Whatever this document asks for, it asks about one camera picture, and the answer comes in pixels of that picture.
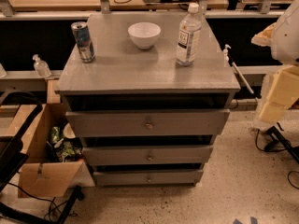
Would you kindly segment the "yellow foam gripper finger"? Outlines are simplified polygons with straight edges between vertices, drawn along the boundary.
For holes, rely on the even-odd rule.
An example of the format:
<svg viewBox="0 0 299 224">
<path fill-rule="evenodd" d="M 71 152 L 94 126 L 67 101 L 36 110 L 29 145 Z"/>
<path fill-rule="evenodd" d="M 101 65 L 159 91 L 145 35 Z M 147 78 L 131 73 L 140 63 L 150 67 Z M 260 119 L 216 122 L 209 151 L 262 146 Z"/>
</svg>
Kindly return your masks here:
<svg viewBox="0 0 299 224">
<path fill-rule="evenodd" d="M 278 122 L 298 99 L 299 67 L 283 66 L 273 75 L 273 81 L 258 114 L 258 120 L 267 124 Z"/>
</svg>

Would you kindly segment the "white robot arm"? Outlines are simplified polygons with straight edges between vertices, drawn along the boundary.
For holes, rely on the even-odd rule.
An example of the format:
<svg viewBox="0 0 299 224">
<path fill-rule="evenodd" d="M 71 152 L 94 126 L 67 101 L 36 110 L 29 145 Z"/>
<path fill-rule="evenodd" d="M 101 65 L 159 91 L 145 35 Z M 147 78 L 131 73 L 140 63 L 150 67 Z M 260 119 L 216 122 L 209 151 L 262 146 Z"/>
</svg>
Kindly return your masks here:
<svg viewBox="0 0 299 224">
<path fill-rule="evenodd" d="M 276 73 L 263 78 L 261 101 L 253 125 L 265 129 L 278 122 L 299 100 L 299 0 L 294 0 L 278 20 L 251 39 L 257 46 L 268 46 L 275 60 L 282 63 Z"/>
</svg>

